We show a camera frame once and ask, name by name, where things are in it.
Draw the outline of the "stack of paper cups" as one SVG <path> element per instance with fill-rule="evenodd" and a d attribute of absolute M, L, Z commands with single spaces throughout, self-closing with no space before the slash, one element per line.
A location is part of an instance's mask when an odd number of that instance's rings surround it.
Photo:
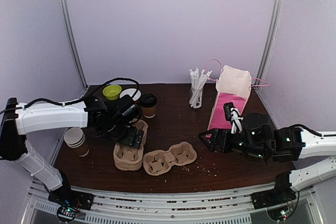
<path fill-rule="evenodd" d="M 79 157 L 89 154 L 86 136 L 81 128 L 70 128 L 64 134 L 64 141 Z"/>

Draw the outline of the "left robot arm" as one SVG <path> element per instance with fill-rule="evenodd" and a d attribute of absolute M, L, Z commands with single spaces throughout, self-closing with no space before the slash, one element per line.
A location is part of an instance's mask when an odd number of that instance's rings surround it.
<path fill-rule="evenodd" d="M 28 133 L 93 128 L 103 139 L 131 148 L 142 147 L 144 132 L 134 126 L 141 112 L 129 95 L 116 101 L 87 96 L 68 102 L 36 99 L 30 103 L 18 103 L 16 98 L 10 98 L 1 114 L 1 159 L 19 163 L 64 205 L 75 201 L 75 192 L 71 190 L 66 175 L 35 151 L 27 140 Z"/>

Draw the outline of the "brown paper coffee cup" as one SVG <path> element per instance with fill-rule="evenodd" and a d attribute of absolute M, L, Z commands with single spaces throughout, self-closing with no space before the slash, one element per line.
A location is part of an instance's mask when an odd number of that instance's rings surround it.
<path fill-rule="evenodd" d="M 144 108 L 141 107 L 143 116 L 145 118 L 153 118 L 156 115 L 156 106 L 153 106 L 151 108 Z"/>

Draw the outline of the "cardboard cup carrier stack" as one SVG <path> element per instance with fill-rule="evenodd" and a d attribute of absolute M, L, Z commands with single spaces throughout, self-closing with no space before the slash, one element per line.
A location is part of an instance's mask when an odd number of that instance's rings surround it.
<path fill-rule="evenodd" d="M 116 143 L 113 150 L 113 159 L 116 168 L 124 171 L 137 171 L 142 166 L 144 145 L 148 134 L 148 124 L 139 120 L 134 125 L 138 130 L 144 132 L 139 149 L 127 147 Z"/>

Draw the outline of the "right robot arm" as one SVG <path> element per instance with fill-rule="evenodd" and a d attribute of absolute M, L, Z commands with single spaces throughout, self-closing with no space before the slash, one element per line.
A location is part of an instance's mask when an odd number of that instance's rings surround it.
<path fill-rule="evenodd" d="M 233 111 L 227 119 L 231 121 L 230 130 L 211 129 L 198 135 L 209 151 L 218 148 L 222 153 L 237 152 L 280 163 L 325 157 L 306 168 L 277 175 L 275 187 L 269 192 L 272 203 L 281 203 L 290 191 L 297 192 L 335 176 L 335 132 L 317 132 L 302 124 L 276 129 L 270 117 L 260 113 L 241 117 Z"/>

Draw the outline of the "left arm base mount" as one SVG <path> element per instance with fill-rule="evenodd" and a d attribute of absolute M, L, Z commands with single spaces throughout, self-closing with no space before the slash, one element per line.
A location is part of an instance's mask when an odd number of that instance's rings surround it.
<path fill-rule="evenodd" d="M 49 195 L 49 201 L 55 202 L 62 207 L 70 208 L 72 210 L 90 210 L 93 204 L 93 194 L 72 190 L 67 186 L 61 186 L 56 190 L 49 190 L 45 186 L 45 191 Z"/>

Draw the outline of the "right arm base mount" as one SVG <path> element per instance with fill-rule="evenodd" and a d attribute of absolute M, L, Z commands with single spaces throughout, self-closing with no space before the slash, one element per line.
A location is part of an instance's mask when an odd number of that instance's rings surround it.
<path fill-rule="evenodd" d="M 254 209 L 272 207 L 286 203 L 289 199 L 296 199 L 296 192 L 290 188 L 270 189 L 251 194 Z"/>

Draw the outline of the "pink paper bag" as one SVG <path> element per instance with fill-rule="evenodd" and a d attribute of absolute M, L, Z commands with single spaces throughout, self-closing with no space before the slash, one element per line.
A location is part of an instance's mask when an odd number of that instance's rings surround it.
<path fill-rule="evenodd" d="M 215 80 L 217 95 L 212 108 L 208 129 L 230 129 L 230 121 L 225 120 L 224 104 L 232 102 L 240 113 L 243 112 L 252 88 L 268 87 L 270 83 L 253 84 L 258 78 L 253 78 L 249 71 L 240 70 L 228 65 L 221 65 L 221 73 Z"/>

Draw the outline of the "black cup lid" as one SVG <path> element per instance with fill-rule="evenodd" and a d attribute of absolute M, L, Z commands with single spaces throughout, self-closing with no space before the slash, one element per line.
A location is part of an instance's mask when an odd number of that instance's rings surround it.
<path fill-rule="evenodd" d="M 141 95 L 139 100 L 140 106 L 144 108 L 151 108 L 153 106 L 156 106 L 157 102 L 157 97 L 151 93 L 145 93 Z"/>

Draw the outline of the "single cardboard cup carrier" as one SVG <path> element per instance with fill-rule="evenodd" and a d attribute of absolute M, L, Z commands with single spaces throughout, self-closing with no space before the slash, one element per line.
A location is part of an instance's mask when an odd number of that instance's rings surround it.
<path fill-rule="evenodd" d="M 188 142 L 172 145 L 167 151 L 155 150 L 144 154 L 143 168 L 151 176 L 160 176 L 171 170 L 173 166 L 184 166 L 193 163 L 197 153 Z"/>

